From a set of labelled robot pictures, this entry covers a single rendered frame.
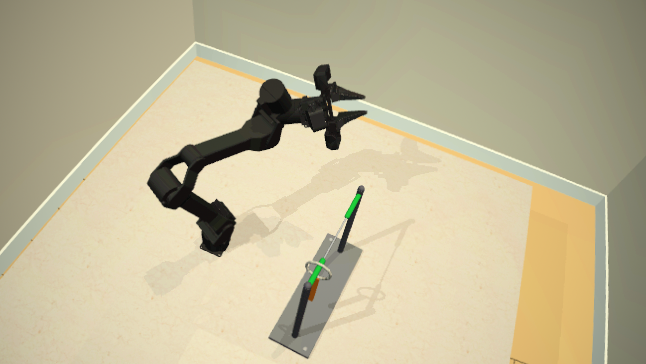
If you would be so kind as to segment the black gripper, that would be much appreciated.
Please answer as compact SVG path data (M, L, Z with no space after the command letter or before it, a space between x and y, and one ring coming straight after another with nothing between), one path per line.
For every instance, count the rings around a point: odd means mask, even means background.
M328 81L331 78L329 64L319 65L315 70L313 77L315 88L316 90L321 91L321 95L318 97L303 96L300 99L295 99L294 111L296 120L298 123L301 123L301 125L304 125L303 122L307 121L305 113L301 114L299 111L300 101L308 98L314 98L315 100L320 99L319 106L323 108L324 118L328 126L324 134L326 148L330 150L338 150L341 142L341 127L346 123L367 114L368 111L339 111L337 116L333 116L331 101L335 102L339 100L364 100L366 99L366 96L339 87L336 85L336 82L328 84Z

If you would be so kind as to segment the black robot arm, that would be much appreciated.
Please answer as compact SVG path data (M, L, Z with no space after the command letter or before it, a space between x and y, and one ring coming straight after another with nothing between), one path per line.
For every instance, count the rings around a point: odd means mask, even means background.
M294 103L283 83L278 79L265 81L259 92L252 118L234 131L211 138L197 145L186 145L178 154L164 158L153 170L148 187L166 208L181 208L199 218L202 243L200 249L220 257L229 245L236 225L236 217L223 202L211 204L192 191L200 171L207 165L246 150L263 151L275 147L284 124L298 123ZM300 113L305 113L304 127L313 132L328 128L320 99L308 98L299 102ZM181 184L171 169L185 162L188 166ZM201 248L202 247L202 248Z

